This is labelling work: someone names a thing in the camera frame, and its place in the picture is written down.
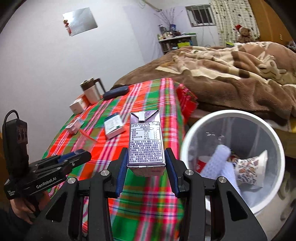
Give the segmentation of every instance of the plaid tablecloth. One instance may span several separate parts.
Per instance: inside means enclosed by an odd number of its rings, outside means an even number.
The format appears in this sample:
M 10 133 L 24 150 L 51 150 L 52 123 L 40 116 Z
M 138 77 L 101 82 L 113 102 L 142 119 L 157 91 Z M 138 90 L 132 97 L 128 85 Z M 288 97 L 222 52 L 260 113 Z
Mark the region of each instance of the plaid tablecloth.
M 119 157 L 121 149 L 128 147 L 130 112 L 159 109 L 164 148 L 172 148 L 178 158 L 184 137 L 184 122 L 196 107 L 192 93 L 169 78 L 132 85 L 125 96 L 89 106 L 84 113 L 77 116 L 84 120 L 81 128 L 100 144 L 91 151 L 92 159 L 74 168 L 69 177 L 73 176 L 78 180 L 90 178 Z M 104 119 L 116 112 L 120 113 L 126 131 L 106 140 Z M 77 116 L 73 115 L 63 126 L 43 158 L 72 150 L 79 135 L 69 135 L 65 127 Z M 61 185 L 62 183 L 49 190 L 50 196 Z M 87 207 L 88 198 L 85 198 L 85 232 Z M 118 199 L 109 199 L 109 208 L 114 240 L 173 240 L 183 217 L 182 204 L 171 191 L 166 171 L 162 177 L 144 178 L 137 177 L 128 170 L 123 192 Z

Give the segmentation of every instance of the brown blanket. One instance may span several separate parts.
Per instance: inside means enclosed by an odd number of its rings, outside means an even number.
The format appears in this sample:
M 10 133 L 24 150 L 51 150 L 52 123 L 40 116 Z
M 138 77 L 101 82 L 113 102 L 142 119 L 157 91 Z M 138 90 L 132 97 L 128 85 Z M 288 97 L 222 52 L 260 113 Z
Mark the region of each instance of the brown blanket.
M 164 77 L 184 84 L 205 111 L 244 110 L 281 125 L 296 116 L 296 53 L 277 43 L 183 47 L 135 69 L 115 85 Z

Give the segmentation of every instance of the trash can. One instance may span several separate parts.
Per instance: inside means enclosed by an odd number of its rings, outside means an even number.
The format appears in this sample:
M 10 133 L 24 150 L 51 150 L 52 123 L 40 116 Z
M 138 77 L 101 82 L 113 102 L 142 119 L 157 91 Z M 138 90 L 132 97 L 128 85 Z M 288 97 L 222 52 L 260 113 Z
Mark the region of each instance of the trash can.
M 254 214 L 261 211 L 278 192 L 285 171 L 285 155 L 275 131 L 261 118 L 239 110 L 221 110 L 198 120 L 187 132 L 180 159 L 188 169 L 196 170 L 199 156 L 211 156 L 217 145 L 228 146 L 240 159 L 268 152 L 262 188 L 243 183 L 241 195 Z M 206 209 L 210 201 L 206 198 Z

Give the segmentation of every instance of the curtain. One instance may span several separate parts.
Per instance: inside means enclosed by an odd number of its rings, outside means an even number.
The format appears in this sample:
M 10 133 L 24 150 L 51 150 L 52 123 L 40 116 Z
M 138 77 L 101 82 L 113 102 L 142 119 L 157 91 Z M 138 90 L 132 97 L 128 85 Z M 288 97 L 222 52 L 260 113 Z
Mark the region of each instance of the curtain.
M 235 43 L 239 33 L 237 24 L 249 28 L 253 39 L 260 37 L 259 29 L 248 0 L 212 0 L 214 18 L 218 27 L 220 45 Z

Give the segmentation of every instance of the plush toy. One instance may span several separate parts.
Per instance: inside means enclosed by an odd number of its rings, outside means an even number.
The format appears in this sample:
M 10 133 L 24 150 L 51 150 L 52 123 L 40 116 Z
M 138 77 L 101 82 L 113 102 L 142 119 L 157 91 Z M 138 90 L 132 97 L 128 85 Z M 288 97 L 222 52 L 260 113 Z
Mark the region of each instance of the plush toy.
M 244 28 L 241 25 L 236 25 L 235 28 L 237 29 L 237 31 L 239 32 L 240 36 L 237 40 L 238 43 L 249 43 L 249 42 L 253 42 L 253 38 L 251 36 L 251 30 L 249 30 L 248 28 Z

